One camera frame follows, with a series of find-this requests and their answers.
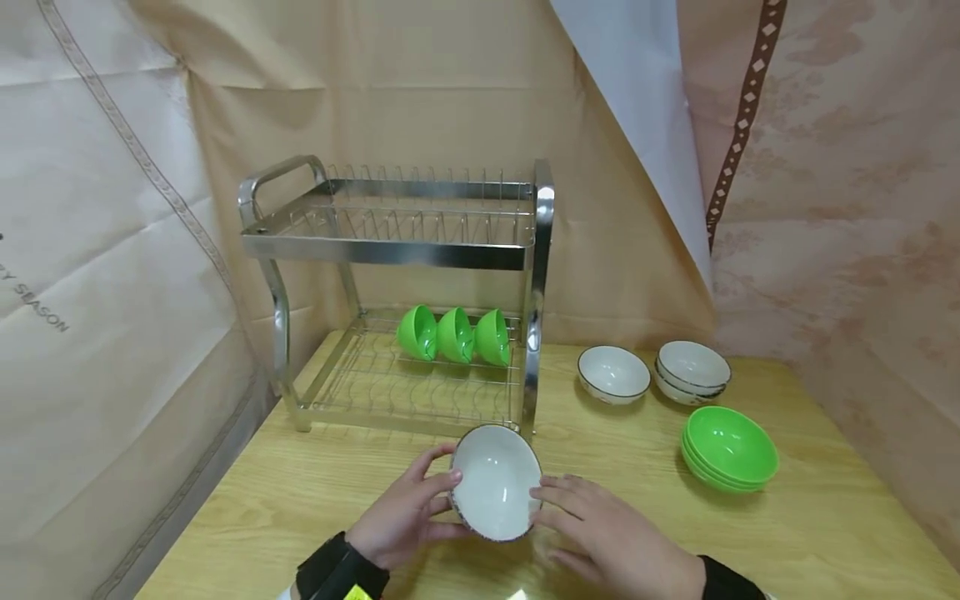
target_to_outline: finger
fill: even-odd
[[[610,495],[610,492],[606,488],[596,484],[589,479],[584,479],[579,475],[564,475],[564,482],[567,485],[567,488],[575,492],[582,492],[584,494],[592,493],[596,495]]]
[[[446,494],[439,495],[431,499],[430,503],[426,505],[427,516],[439,515],[449,510],[450,510],[450,496]]]
[[[550,553],[550,558],[566,566],[574,573],[580,575],[587,581],[600,585],[603,583],[603,575],[589,557],[569,550],[557,548]]]
[[[414,481],[420,481],[426,475],[430,465],[433,464],[435,460],[441,456],[446,456],[447,454],[453,454],[457,449],[457,445],[453,442],[445,442],[436,447],[430,448],[418,456],[413,463],[410,464],[410,467],[403,473],[404,477],[413,479]]]
[[[425,506],[438,493],[456,488],[463,478],[464,474],[458,468],[427,477],[414,487],[414,501],[417,506]]]
[[[543,475],[540,478],[540,485],[545,488],[557,488],[559,490],[568,490],[570,492],[576,492],[577,490],[583,488],[583,486],[580,485],[580,482],[577,481],[578,479],[580,478],[576,477],[575,475],[564,475],[563,477],[554,477],[553,475]]]
[[[458,540],[468,538],[472,533],[460,523],[438,523],[427,521],[423,529],[422,540],[425,542],[440,540]]]
[[[554,506],[558,506],[571,515],[587,518],[589,504],[576,492],[560,488],[531,488],[530,496]]]
[[[586,545],[584,543],[586,525],[576,516],[557,509],[546,508],[536,511],[530,520],[533,521],[535,525],[542,525],[543,527],[567,536],[581,546]]]

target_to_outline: yellow label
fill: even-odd
[[[350,591],[347,592],[347,597],[344,600],[373,600],[370,598],[370,595],[360,588],[360,586],[353,586]]]

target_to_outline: hand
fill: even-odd
[[[557,548],[551,558],[585,579],[632,600],[703,597],[703,561],[604,488],[574,475],[544,475],[530,495],[553,505],[544,505],[534,523],[563,534],[586,552]]]
[[[453,490],[463,473],[457,469],[423,478],[433,461],[456,448],[456,444],[441,444],[421,454],[350,527],[347,542],[389,571],[409,561],[428,542],[468,536],[460,523],[430,520],[450,510],[449,497],[438,494]]]

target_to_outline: stainless steel dish rack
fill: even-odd
[[[312,171],[312,189],[264,215],[258,189],[301,167]],[[502,172],[497,180],[488,180],[486,171],[480,175],[472,180],[468,171],[458,178],[449,170],[413,169],[405,176],[399,169],[372,173],[366,166],[357,173],[324,167],[315,156],[294,156],[240,185],[244,249],[259,260],[274,297],[273,380],[298,430],[308,431],[312,422],[337,422],[459,436],[496,422],[530,439],[553,179],[545,160],[534,162],[530,181],[504,181]],[[352,315],[336,345],[324,348],[324,343],[296,380],[279,259],[336,263]],[[405,356],[395,340],[403,312],[365,309],[351,263],[524,272],[522,308],[507,312],[511,364],[426,363]],[[480,314],[474,310],[470,317],[475,321]]]

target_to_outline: floral pattern wall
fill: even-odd
[[[794,365],[960,565],[960,3],[752,4],[785,16],[713,239],[719,343]],[[739,83],[691,93],[728,143]]]

